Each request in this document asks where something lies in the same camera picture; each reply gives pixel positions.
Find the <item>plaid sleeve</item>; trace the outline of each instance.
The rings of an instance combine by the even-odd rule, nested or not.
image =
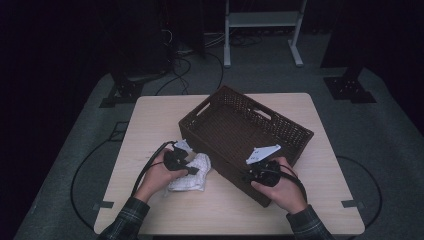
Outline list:
[[[138,231],[150,207],[138,200],[129,198],[115,221],[97,237],[99,240],[133,240],[137,239]]]
[[[334,239],[311,205],[296,214],[287,214],[286,217],[298,240]]]

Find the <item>person's left hand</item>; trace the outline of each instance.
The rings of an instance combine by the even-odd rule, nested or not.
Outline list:
[[[135,198],[147,203],[150,197],[161,190],[162,188],[169,185],[170,182],[174,181],[179,177],[183,177],[188,174],[186,169],[178,171],[169,171],[163,164],[165,152],[171,151],[168,148],[162,150],[159,155],[153,160],[153,163],[149,170],[144,175],[143,182],[134,194]]]

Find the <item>woven basket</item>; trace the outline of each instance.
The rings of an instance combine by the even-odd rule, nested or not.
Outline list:
[[[270,158],[284,156],[294,166],[314,134],[227,86],[188,113],[179,127],[194,152],[209,155],[219,174],[264,207],[271,200],[243,181],[253,148],[279,144]]]

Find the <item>white cloth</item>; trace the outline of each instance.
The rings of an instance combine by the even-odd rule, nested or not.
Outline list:
[[[198,153],[193,161],[187,164],[188,167],[198,168],[196,175],[187,175],[172,181],[168,185],[169,191],[205,191],[206,174],[211,169],[211,161],[208,155]]]

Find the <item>table top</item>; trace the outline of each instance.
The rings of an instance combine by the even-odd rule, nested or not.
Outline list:
[[[314,136],[294,166],[304,184],[308,202],[332,234],[361,234],[365,227],[352,200],[311,97],[306,93],[246,94],[270,109],[310,129]],[[135,105],[94,229],[110,225],[131,194],[133,185],[150,156],[167,141],[181,139],[178,121],[208,95],[146,96]],[[206,177],[204,192],[162,192],[149,201],[151,207],[140,234],[149,235],[290,235],[286,211],[275,203],[263,208],[219,175]]]

